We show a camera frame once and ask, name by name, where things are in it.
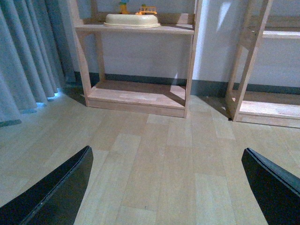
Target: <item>gray curtain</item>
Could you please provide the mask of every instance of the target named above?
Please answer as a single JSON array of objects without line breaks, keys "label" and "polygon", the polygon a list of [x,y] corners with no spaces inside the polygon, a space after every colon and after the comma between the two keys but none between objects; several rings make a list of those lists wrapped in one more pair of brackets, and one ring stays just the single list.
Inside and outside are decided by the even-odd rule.
[{"label": "gray curtain", "polygon": [[0,123],[47,104],[64,84],[43,0],[0,0]]}]

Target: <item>wooden shelf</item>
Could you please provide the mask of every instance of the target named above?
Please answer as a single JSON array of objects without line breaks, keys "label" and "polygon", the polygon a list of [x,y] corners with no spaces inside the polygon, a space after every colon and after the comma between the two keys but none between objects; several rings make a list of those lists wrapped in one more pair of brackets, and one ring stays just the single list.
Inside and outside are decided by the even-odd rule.
[{"label": "wooden shelf", "polygon": [[[186,118],[190,100],[191,84],[194,72],[195,54],[202,2],[195,0],[196,13],[159,13],[156,28],[116,28],[106,27],[103,22],[109,13],[98,12],[97,0],[91,0],[91,17],[82,19],[79,15],[79,0],[67,0],[74,28],[75,45],[79,61],[83,92],[86,106],[167,115]],[[187,86],[159,85],[137,82],[111,81],[105,79],[102,32],[148,33],[190,35],[190,49],[187,62]],[[95,49],[99,67],[100,83],[91,87],[85,37],[95,37]]]},{"label": "wooden shelf", "polygon": [[300,29],[266,27],[263,38],[300,39]]},{"label": "wooden shelf", "polygon": [[87,99],[89,106],[183,117],[186,87],[137,82],[99,82]]},{"label": "wooden shelf", "polygon": [[[299,95],[248,92],[262,38],[300,39],[300,17],[269,16],[273,0],[263,1],[259,16],[252,16],[256,0],[249,0],[236,58],[226,92],[233,121],[300,128]],[[248,49],[239,90],[233,90],[243,47]]]},{"label": "wooden shelf", "polygon": [[300,128],[300,96],[246,91],[236,121]]},{"label": "wooden shelf", "polygon": [[195,31],[193,25],[190,24],[162,24],[161,27],[155,28],[116,28],[106,27],[102,22],[95,22],[91,24],[77,25],[76,31],[97,32],[132,32],[132,33],[154,33],[154,34],[180,34],[180,35],[194,35]]}]

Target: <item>wooden post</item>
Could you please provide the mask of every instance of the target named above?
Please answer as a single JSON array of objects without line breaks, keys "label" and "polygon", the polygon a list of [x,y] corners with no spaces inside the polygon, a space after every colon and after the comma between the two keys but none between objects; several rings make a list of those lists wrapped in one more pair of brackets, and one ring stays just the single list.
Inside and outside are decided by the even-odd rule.
[{"label": "wooden post", "polygon": [[101,32],[95,33],[95,39],[96,39],[97,59],[98,59],[98,67],[99,67],[99,79],[100,79],[100,81],[104,82],[105,81],[105,67],[104,67]]},{"label": "wooden post", "polygon": [[238,94],[237,94],[237,97],[235,100],[236,113],[235,113],[234,117],[232,118],[233,121],[236,121],[236,119],[237,119],[237,116],[239,114],[238,112],[240,111],[240,107],[241,107],[242,101],[244,99],[244,95],[246,93],[247,85],[248,85],[250,76],[252,74],[253,68],[254,68],[254,63],[256,60],[257,52],[258,52],[258,49],[259,49],[259,46],[260,46],[260,43],[261,43],[261,40],[263,37],[263,31],[264,31],[265,26],[268,21],[272,3],[273,3],[273,0],[264,0],[262,3],[262,8],[261,8],[259,20],[258,20],[259,23],[255,28],[255,31],[257,32],[256,40],[253,41],[252,48],[250,49],[250,51],[248,53],[248,57],[247,57],[247,61],[246,61],[245,67],[244,67]]},{"label": "wooden post", "polygon": [[189,61],[189,68],[188,68],[188,73],[187,73],[187,87],[186,87],[186,96],[185,96],[186,105],[185,105],[185,111],[184,111],[184,118],[186,118],[187,114],[188,114],[188,104],[190,101],[190,94],[191,94],[191,88],[192,88],[197,39],[198,39],[200,19],[201,19],[202,0],[198,0],[196,4],[197,4],[197,9],[196,9],[196,15],[195,15],[195,33],[192,37],[192,42],[191,42],[190,61]]}]

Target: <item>wooden leg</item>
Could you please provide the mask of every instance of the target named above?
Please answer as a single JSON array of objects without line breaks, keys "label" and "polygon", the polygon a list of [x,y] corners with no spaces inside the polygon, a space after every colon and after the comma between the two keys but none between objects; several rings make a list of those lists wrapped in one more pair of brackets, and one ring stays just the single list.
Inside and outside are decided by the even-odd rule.
[{"label": "wooden leg", "polygon": [[80,68],[80,76],[83,86],[83,92],[85,97],[86,106],[89,106],[88,95],[91,94],[91,84],[90,84],[90,74],[88,62],[84,53],[84,38],[87,36],[87,33],[77,33],[75,35],[75,42],[77,45],[77,55]]},{"label": "wooden leg", "polygon": [[103,82],[105,80],[105,67],[104,67],[101,33],[100,32],[96,33],[95,38],[96,38],[97,59],[98,59],[98,67],[99,67],[99,78],[100,81]]}]

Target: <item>toy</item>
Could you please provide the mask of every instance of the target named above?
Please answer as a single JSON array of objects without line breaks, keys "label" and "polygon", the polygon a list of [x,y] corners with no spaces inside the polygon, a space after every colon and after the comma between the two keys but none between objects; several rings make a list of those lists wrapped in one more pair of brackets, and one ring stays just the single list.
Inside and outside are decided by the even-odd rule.
[{"label": "toy", "polygon": [[136,15],[145,15],[146,13],[153,13],[154,15],[157,15],[156,7],[146,6],[145,4],[142,4],[142,6],[140,7],[140,11],[136,13]]},{"label": "toy", "polygon": [[127,11],[127,3],[129,2],[129,0],[121,0],[119,2],[120,5],[120,14],[129,14],[130,12]]}]

